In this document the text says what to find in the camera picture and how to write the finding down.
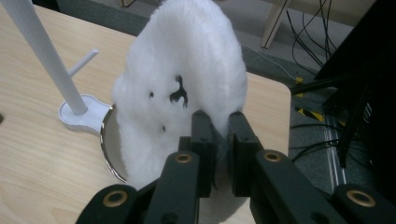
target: white stand base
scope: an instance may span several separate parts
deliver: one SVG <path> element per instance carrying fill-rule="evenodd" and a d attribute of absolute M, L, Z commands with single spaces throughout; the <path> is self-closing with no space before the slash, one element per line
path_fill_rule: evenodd
<path fill-rule="evenodd" d="M 106 105 L 91 95 L 81 95 L 88 110 L 82 115 L 73 113 L 67 102 L 59 109 L 59 118 L 71 131 L 83 131 L 100 135 L 101 127 L 110 105 Z"/>

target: black device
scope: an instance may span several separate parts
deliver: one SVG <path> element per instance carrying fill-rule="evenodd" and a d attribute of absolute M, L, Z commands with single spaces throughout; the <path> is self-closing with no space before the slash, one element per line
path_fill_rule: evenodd
<path fill-rule="evenodd" d="M 180 138 L 159 179 L 139 191 L 100 190 L 77 224 L 198 223 L 199 198 L 212 190 L 215 130 L 202 111 L 191 125 L 191 137 Z M 330 195 L 314 188 L 287 156 L 262 147 L 243 113 L 232 114 L 229 125 L 233 194 L 250 198 L 256 223 L 396 223 L 396 207 L 373 190 L 342 185 Z"/>
<path fill-rule="evenodd" d="M 60 11 L 58 2 L 56 0 L 32 0 L 32 3 L 54 11 Z"/>
<path fill-rule="evenodd" d="M 359 23 L 318 71 L 316 80 L 290 88 L 291 94 L 336 87 L 337 91 L 323 104 L 323 113 L 337 116 L 347 111 L 348 118 L 337 152 L 346 167 L 349 144 L 363 119 L 367 105 L 368 146 L 378 190 L 396 203 L 396 143 L 391 112 L 396 103 L 396 1 L 376 0 Z"/>

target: white pole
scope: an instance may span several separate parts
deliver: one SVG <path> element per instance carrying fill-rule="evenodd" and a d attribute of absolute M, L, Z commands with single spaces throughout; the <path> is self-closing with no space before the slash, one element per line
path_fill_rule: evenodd
<path fill-rule="evenodd" d="M 88 108 L 68 75 L 44 26 L 35 14 L 31 2 L 29 0 L 0 0 L 0 2 L 49 73 L 73 113 L 84 114 Z"/>

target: wire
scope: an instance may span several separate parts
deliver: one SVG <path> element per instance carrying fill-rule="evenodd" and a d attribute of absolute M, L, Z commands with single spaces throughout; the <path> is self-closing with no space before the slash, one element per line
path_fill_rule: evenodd
<path fill-rule="evenodd" d="M 324 65 L 324 62 L 322 62 L 317 56 L 316 54 L 305 44 L 305 42 L 300 38 L 300 35 L 302 32 L 305 32 L 306 35 L 308 36 L 308 38 L 318 47 L 320 47 L 321 49 L 323 49 L 325 51 L 325 56 L 326 56 L 326 62 L 329 60 L 329 58 L 332 56 L 332 51 L 331 51 L 331 47 L 330 45 L 332 45 L 332 47 L 334 49 L 336 49 L 336 46 L 334 45 L 334 43 L 331 41 L 330 37 L 329 37 L 329 18 L 330 18 L 330 11 L 331 11 L 331 7 L 332 7 L 332 0 L 329 0 L 329 7 L 328 10 L 326 12 L 326 16 L 325 16 L 325 12 L 324 12 L 324 5 L 326 4 L 327 0 L 319 0 L 319 9 L 318 11 L 314 14 L 314 16 L 311 18 L 311 20 L 309 20 L 309 22 L 307 24 L 305 24 L 304 21 L 304 13 L 303 13 L 303 29 L 297 34 L 297 32 L 295 31 L 293 24 L 291 22 L 291 18 L 290 18 L 290 14 L 289 11 L 287 10 L 287 15 L 288 15 L 288 20 L 290 23 L 290 27 L 291 30 L 294 34 L 294 42 L 292 45 L 292 49 L 291 49 L 291 54 L 292 54 L 292 58 L 293 60 L 300 66 L 302 67 L 304 70 L 308 71 L 309 73 L 315 75 L 315 73 L 309 71 L 308 69 L 306 69 L 304 66 L 302 66 L 300 63 L 297 62 L 295 56 L 294 56 L 294 48 L 296 43 L 298 43 L 304 50 L 305 52 L 314 60 L 315 63 L 317 63 L 320 67 L 322 67 Z M 325 40 L 324 40 L 324 47 L 321 46 L 317 41 L 315 41 L 311 35 L 307 32 L 306 27 L 311 23 L 311 21 L 320 13 L 321 18 L 322 18 L 322 22 L 323 22 L 323 28 L 324 28 L 324 33 L 325 33 Z"/>
<path fill-rule="evenodd" d="M 335 129 L 338 132 L 342 132 L 344 130 L 344 128 L 339 128 L 339 127 L 335 127 L 335 126 L 332 126 L 332 125 L 320 124 L 320 123 L 316 123 L 316 124 L 297 124 L 297 125 L 290 126 L 290 129 L 292 130 L 292 129 L 298 129 L 298 128 L 304 128 L 304 127 L 316 127 L 316 126 L 317 127 L 325 127 L 325 128 Z M 358 142 L 363 142 L 363 143 L 365 142 L 364 139 L 365 138 L 363 138 L 363 137 L 361 137 L 359 135 L 354 135 L 352 137 L 353 141 L 358 141 Z M 290 149 L 301 149 L 301 148 L 304 148 L 304 147 L 291 147 Z"/>
<path fill-rule="evenodd" d="M 306 156 L 312 152 L 321 150 L 323 148 L 328 148 L 328 147 L 334 147 L 336 146 L 336 142 L 338 141 L 338 139 L 333 139 L 330 141 L 324 141 L 324 142 L 320 142 L 320 143 L 315 143 L 309 147 L 306 147 L 304 150 L 302 150 L 301 152 L 299 152 L 293 159 L 291 159 L 292 162 L 296 162 L 297 160 L 299 160 L 301 157 Z M 324 147 L 321 147 L 320 149 L 316 149 L 313 151 L 309 151 L 311 148 L 315 148 L 315 147 L 319 147 L 321 145 L 325 145 Z"/>
<path fill-rule="evenodd" d="M 259 53 L 258 51 L 254 50 L 254 49 L 251 49 L 250 47 L 245 47 L 245 48 L 252 50 L 252 51 L 255 52 L 256 54 L 258 54 L 260 57 L 262 57 L 262 58 L 264 58 L 265 60 L 267 60 L 268 62 L 270 62 L 270 63 L 272 63 L 272 64 L 278 66 L 278 67 L 279 67 L 280 69 L 282 69 L 282 70 L 286 73 L 286 75 L 288 75 L 291 79 L 293 79 L 294 81 L 296 80 L 296 78 L 293 77 L 293 76 L 292 76 L 282 65 L 280 65 L 279 63 L 276 63 L 276 62 L 272 61 L 271 59 L 265 57 L 264 55 L 262 55 L 261 53 Z"/>

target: screw hole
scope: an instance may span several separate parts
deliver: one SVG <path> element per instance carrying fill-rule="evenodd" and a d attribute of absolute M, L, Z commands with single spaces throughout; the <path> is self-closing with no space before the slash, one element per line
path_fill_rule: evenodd
<path fill-rule="evenodd" d="M 281 161 L 280 156 L 275 154 L 274 152 L 264 153 L 264 158 L 268 161 Z"/>
<path fill-rule="evenodd" d="M 106 207 L 117 207 L 126 202 L 128 194 L 124 190 L 112 190 L 103 199 Z"/>
<path fill-rule="evenodd" d="M 360 190 L 350 189 L 346 192 L 346 196 L 360 206 L 374 207 L 376 205 L 375 199 L 372 196 Z"/>
<path fill-rule="evenodd" d="M 187 163 L 192 160 L 192 157 L 188 154 L 179 154 L 176 156 L 176 161 L 180 163 Z"/>

